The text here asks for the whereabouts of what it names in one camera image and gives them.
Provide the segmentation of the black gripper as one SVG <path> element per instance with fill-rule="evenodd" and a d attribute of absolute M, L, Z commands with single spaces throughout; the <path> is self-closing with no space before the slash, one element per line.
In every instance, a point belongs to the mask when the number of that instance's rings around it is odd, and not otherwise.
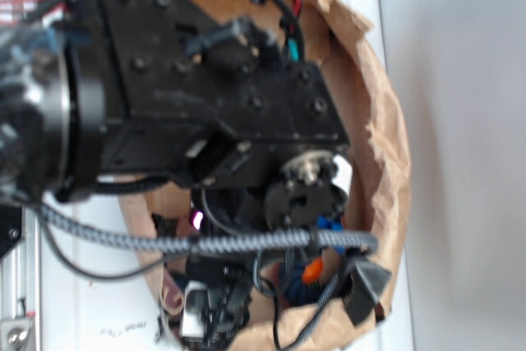
<path fill-rule="evenodd" d="M 350 167 L 336 107 L 306 61 L 241 16 L 220 24 L 190 0 L 73 0 L 64 24 L 75 105 L 68 175 L 77 201 L 171 181 L 205 216 L 187 265 L 180 334 L 225 350 L 248 316 L 261 267 L 315 252 L 319 218 L 343 211 Z"/>

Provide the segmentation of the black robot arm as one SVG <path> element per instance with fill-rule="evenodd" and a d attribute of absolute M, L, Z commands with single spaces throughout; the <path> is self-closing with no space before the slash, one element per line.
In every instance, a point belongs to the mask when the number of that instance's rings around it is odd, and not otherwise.
<path fill-rule="evenodd" d="M 174 328 L 225 350 L 250 293 L 278 299 L 298 264 L 357 249 L 337 220 L 348 200 L 348 136 L 308 62 L 299 4 L 285 41 L 191 0 L 47 0 L 1 31 L 1 202 L 111 247 L 184 256 Z M 45 205 L 130 195 L 173 182 L 202 215 L 199 238 L 113 235 Z"/>

